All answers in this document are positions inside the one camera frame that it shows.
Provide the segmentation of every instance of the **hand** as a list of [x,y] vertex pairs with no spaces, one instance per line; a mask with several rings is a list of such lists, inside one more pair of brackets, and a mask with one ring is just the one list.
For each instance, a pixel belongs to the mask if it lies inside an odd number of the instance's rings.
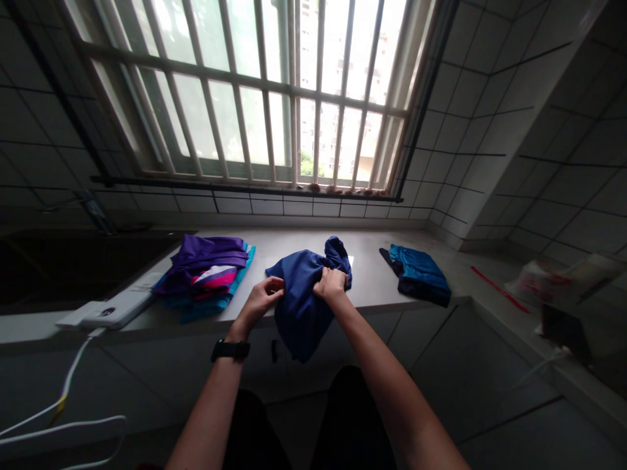
[[322,279],[313,286],[313,293],[328,302],[344,293],[348,284],[348,276],[340,270],[322,268]]
[[270,276],[253,287],[242,311],[231,326],[227,339],[247,341],[248,335],[261,317],[285,294],[285,282]]

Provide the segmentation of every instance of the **window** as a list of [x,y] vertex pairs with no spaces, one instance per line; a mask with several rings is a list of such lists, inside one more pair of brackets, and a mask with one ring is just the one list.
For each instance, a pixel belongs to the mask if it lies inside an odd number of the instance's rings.
[[65,13],[142,175],[389,190],[435,1],[66,0]]

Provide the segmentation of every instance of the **tree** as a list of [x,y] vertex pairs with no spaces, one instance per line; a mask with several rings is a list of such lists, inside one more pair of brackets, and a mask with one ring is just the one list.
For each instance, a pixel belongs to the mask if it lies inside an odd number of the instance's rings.
[[[314,175],[314,159],[304,150],[300,151],[300,174],[307,176]],[[318,177],[325,177],[325,169],[320,165],[318,165]]]

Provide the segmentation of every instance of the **left hand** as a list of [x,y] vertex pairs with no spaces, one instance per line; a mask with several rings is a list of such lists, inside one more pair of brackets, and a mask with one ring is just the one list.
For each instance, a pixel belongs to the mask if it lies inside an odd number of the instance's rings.
[[270,276],[254,286],[227,338],[247,341],[257,322],[284,294],[285,282],[279,277]]

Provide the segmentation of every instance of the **faucet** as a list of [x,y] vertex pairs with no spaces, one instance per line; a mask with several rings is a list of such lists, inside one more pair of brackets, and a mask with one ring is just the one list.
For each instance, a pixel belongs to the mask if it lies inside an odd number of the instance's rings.
[[87,212],[87,215],[91,219],[91,222],[95,225],[96,230],[98,230],[102,235],[111,236],[118,233],[115,224],[111,219],[109,219],[105,209],[89,189],[75,189],[72,192],[74,193],[73,198],[46,206],[41,209],[40,212],[53,213],[61,208],[80,204],[83,206],[83,209],[85,209],[85,212]]

